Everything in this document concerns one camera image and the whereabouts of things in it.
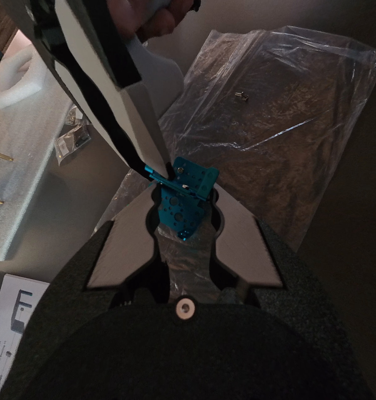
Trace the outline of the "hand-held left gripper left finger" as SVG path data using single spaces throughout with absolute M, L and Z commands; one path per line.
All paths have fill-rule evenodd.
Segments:
M 153 183 L 115 216 L 88 289 L 118 287 L 155 260 L 160 204 L 161 187 Z

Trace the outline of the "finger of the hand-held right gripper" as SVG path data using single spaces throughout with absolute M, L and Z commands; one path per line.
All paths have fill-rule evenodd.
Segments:
M 145 163 L 140 159 L 127 134 L 116 121 L 104 96 L 78 64 L 73 66 L 76 67 L 76 71 L 71 74 L 61 63 L 54 62 L 57 75 L 93 127 L 127 166 L 145 178 Z
M 125 163 L 144 177 L 175 172 L 159 118 L 180 94 L 180 69 L 124 39 L 99 1 L 55 1 L 54 68 L 76 104 Z

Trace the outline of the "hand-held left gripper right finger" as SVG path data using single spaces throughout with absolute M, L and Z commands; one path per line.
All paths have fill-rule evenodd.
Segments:
M 255 216 L 218 184 L 211 192 L 212 240 L 209 273 L 218 288 L 237 284 L 282 288 L 283 281 Z

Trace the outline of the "blue metal bracket assembly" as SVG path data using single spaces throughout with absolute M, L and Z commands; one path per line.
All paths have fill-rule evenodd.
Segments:
M 180 239 L 187 240 L 201 224 L 205 213 L 203 205 L 210 199 L 219 170 L 205 168 L 183 157 L 175 158 L 172 181 L 147 165 L 145 170 L 161 187 L 160 222 L 174 230 Z

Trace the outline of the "person's right hand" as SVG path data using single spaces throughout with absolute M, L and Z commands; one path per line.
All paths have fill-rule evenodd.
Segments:
M 183 1 L 171 1 L 169 7 L 158 10 L 145 22 L 148 1 L 109 0 L 110 16 L 123 38 L 137 36 L 144 43 L 151 38 L 172 33 L 180 20 Z

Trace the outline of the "pile of small screw bags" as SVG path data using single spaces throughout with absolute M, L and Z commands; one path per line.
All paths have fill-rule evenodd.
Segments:
M 90 125 L 88 117 L 73 104 L 65 117 L 63 129 L 54 141 L 59 166 L 66 158 L 91 140 L 88 130 Z

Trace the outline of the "white foam strip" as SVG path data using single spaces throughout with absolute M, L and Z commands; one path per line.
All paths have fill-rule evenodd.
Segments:
M 46 64 L 31 44 L 0 62 L 0 110 L 39 92 Z

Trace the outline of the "white foam sheet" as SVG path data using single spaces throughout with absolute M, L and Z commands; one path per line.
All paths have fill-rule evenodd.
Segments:
M 19 103 L 0 110 L 0 261 L 36 191 L 63 128 L 71 100 L 57 81 L 46 76 L 43 88 Z

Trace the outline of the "clear plastic bag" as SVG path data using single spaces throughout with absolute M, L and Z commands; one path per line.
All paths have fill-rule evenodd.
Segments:
M 212 30 L 159 123 L 172 160 L 217 168 L 296 252 L 375 83 L 376 49 L 350 37 Z

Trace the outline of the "open instruction manual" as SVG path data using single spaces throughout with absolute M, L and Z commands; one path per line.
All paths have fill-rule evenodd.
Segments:
M 5 274 L 0 287 L 0 389 L 21 338 L 49 283 Z

